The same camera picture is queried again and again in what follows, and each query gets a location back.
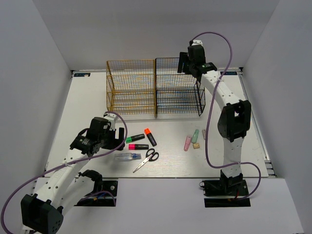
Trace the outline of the green cap black highlighter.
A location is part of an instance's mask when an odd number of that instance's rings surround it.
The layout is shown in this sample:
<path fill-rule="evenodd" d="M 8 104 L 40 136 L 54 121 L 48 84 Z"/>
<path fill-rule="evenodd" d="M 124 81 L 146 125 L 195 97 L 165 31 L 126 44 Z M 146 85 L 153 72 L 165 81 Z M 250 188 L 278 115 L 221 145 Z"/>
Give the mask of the green cap black highlighter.
<path fill-rule="evenodd" d="M 139 134 L 139 135 L 134 135 L 134 136 L 129 136 L 126 138 L 126 143 L 132 143 L 141 139 L 145 139 L 145 134 Z"/>

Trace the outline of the pink cap black highlighter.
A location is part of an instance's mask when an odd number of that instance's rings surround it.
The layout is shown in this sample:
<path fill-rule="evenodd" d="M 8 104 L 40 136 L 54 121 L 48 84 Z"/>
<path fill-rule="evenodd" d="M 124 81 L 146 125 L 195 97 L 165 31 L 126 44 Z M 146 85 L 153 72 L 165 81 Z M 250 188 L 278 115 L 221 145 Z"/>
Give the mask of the pink cap black highlighter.
<path fill-rule="evenodd" d="M 149 145 L 148 144 L 129 144 L 128 149 L 129 150 L 148 150 Z"/>

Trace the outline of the orange cap black highlighter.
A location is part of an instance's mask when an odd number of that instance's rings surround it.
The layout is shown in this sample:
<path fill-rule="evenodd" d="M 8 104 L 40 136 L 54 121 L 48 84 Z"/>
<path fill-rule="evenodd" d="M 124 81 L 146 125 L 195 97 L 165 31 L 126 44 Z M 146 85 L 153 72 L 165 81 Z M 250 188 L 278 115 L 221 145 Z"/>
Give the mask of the orange cap black highlighter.
<path fill-rule="evenodd" d="M 152 146 L 157 146 L 157 142 L 154 138 L 154 136 L 152 135 L 151 131 L 149 130 L 149 128 L 144 129 L 144 133 L 146 135 L 146 137 L 148 138 L 148 140 L 150 141 Z"/>

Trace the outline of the clear blue glue bottle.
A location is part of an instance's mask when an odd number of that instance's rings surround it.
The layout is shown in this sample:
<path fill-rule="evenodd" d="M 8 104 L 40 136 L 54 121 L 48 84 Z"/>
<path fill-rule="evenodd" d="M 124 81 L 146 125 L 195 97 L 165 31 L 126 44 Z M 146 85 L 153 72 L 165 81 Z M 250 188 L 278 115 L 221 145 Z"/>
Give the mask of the clear blue glue bottle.
<path fill-rule="evenodd" d="M 141 159 L 141 154 L 134 154 L 134 153 L 122 153 L 116 154 L 115 160 L 116 161 L 133 161 Z"/>

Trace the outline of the black handled scissors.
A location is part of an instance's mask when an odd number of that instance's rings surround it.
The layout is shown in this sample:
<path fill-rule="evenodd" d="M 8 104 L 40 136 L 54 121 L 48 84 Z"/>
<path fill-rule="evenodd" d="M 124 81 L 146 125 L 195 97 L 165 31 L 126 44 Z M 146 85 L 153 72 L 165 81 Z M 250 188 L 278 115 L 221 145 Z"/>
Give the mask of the black handled scissors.
<path fill-rule="evenodd" d="M 156 161 L 156 160 L 158 160 L 158 158 L 159 158 L 159 153 L 156 152 L 154 148 L 149 149 L 146 152 L 145 159 L 137 166 L 137 168 L 133 171 L 133 173 L 135 173 L 140 168 L 142 168 L 147 162 Z"/>

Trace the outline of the white eraser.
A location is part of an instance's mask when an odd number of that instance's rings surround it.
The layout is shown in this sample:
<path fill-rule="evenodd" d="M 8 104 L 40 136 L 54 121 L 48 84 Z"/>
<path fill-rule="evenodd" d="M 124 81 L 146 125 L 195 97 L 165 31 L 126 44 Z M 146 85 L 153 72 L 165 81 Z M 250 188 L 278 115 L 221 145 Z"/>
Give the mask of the white eraser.
<path fill-rule="evenodd" d="M 206 130 L 205 129 L 202 130 L 202 135 L 203 135 L 203 139 L 205 140 L 206 139 Z"/>

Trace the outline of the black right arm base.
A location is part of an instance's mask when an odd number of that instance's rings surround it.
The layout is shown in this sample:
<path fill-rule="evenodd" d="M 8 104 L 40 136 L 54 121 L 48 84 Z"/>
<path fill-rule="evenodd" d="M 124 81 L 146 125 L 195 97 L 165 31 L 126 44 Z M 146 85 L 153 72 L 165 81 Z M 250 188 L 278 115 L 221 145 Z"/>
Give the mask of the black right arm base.
<path fill-rule="evenodd" d="M 223 172 L 219 180 L 203 180 L 199 183 L 204 193 L 206 208 L 251 207 L 249 190 L 243 174 L 227 178 Z"/>

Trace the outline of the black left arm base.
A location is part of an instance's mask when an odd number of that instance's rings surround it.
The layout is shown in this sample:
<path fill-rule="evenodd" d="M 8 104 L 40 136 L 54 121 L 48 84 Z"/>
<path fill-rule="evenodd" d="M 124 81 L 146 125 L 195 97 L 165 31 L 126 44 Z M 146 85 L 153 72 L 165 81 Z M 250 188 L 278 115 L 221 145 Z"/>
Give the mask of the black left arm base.
<path fill-rule="evenodd" d="M 115 207 L 117 204 L 117 180 L 105 180 L 103 176 L 94 171 L 79 172 L 78 178 L 91 179 L 93 190 L 79 200 L 76 206 L 85 207 Z"/>

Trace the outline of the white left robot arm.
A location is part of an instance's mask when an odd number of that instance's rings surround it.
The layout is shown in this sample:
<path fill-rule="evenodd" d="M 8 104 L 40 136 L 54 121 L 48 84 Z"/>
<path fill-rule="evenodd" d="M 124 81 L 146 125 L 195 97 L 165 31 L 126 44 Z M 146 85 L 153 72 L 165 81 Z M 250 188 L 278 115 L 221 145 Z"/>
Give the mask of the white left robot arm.
<path fill-rule="evenodd" d="M 116 137 L 115 123 L 119 115 L 106 112 L 91 120 L 90 127 L 78 133 L 69 151 L 48 181 L 33 195 L 21 201 L 22 222 L 41 234 L 55 234 L 65 214 L 86 195 L 103 192 L 102 175 L 94 170 L 81 169 L 100 149 L 121 151 L 124 147 L 124 128 Z"/>

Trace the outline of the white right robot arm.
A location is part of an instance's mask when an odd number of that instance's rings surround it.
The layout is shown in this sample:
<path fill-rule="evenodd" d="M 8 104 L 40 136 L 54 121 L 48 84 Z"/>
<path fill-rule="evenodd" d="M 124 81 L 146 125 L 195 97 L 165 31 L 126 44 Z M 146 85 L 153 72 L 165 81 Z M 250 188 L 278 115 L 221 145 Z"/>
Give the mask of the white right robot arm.
<path fill-rule="evenodd" d="M 223 165 L 220 176 L 225 178 L 220 182 L 221 191 L 232 194 L 242 180 L 241 151 L 242 144 L 251 124 L 251 103 L 241 100 L 222 81 L 221 73 L 216 66 L 206 62 L 205 51 L 200 40 L 190 42 L 187 52 L 179 54 L 178 73 L 192 75 L 213 96 L 211 104 L 216 102 L 221 110 L 217 129 L 223 138 Z"/>

